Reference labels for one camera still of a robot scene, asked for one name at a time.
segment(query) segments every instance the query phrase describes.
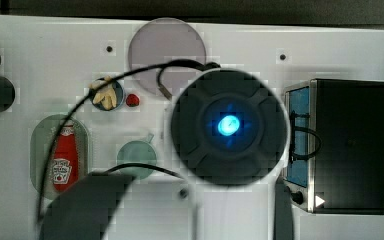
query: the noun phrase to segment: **oval tray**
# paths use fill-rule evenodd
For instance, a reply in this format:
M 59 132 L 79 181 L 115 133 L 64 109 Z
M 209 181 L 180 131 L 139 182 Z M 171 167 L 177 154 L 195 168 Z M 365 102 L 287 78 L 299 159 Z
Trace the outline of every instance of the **oval tray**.
M 33 130 L 30 140 L 30 180 L 34 188 L 39 192 L 42 169 L 52 137 L 57 130 L 58 124 L 65 115 L 52 115 L 43 119 Z M 74 123 L 74 134 L 76 139 L 77 153 L 79 156 L 79 179 L 86 176 L 90 168 L 90 140 L 86 127 L 78 120 L 71 119 Z M 58 192 L 52 184 L 52 175 L 48 168 L 47 182 L 43 196 L 53 200 Z

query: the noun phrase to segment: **round plate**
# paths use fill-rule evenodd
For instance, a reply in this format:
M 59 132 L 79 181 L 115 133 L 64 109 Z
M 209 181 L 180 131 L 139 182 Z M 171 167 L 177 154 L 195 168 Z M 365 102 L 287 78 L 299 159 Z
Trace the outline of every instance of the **round plate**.
M 204 42 L 195 29 L 183 21 L 174 18 L 156 19 L 140 28 L 130 42 L 130 70 L 174 59 L 192 59 L 203 64 L 206 60 Z M 162 96 L 156 83 L 157 72 L 138 73 L 134 78 L 150 93 Z M 178 95 L 197 73 L 191 69 L 170 68 L 164 72 L 162 83 L 173 95 Z

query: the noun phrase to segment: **red ketchup bottle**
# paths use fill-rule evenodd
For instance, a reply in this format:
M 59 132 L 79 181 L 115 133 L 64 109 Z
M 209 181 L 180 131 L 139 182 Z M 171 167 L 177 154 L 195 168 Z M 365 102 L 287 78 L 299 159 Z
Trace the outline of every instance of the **red ketchup bottle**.
M 58 136 L 52 176 L 54 187 L 58 192 L 65 191 L 79 179 L 79 157 L 72 121 L 67 122 Z

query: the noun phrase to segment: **ketchup label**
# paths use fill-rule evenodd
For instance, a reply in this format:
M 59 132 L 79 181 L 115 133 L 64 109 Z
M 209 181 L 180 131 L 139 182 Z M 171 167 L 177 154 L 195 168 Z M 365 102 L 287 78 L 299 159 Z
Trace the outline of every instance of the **ketchup label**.
M 54 184 L 67 184 L 71 173 L 70 161 L 63 158 L 54 159 L 52 173 L 54 176 Z
M 67 137 L 68 135 L 74 134 L 74 129 L 73 127 L 64 127 L 61 130 L 61 135 Z

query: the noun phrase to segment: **gray plate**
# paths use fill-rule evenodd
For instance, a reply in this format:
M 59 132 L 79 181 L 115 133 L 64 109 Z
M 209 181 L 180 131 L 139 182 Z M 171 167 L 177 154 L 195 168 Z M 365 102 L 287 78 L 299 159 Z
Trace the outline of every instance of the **gray plate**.
M 174 59 L 206 61 L 205 45 L 199 34 L 187 23 L 174 18 L 159 18 L 144 25 L 135 34 L 129 46 L 130 69 L 151 64 L 165 63 Z M 197 71 L 185 68 L 167 69 L 163 84 L 173 95 L 180 94 Z M 157 70 L 134 75 L 147 91 L 162 96 L 156 83 Z
M 60 120 L 64 117 L 60 114 L 49 116 L 43 119 L 33 130 L 30 141 L 30 180 L 36 190 L 39 190 L 42 170 L 52 136 L 57 130 Z M 82 123 L 75 119 L 71 120 L 74 124 L 74 135 L 79 156 L 79 179 L 81 179 L 89 172 L 89 135 Z M 53 187 L 51 171 L 48 169 L 44 197 L 53 200 L 58 194 Z

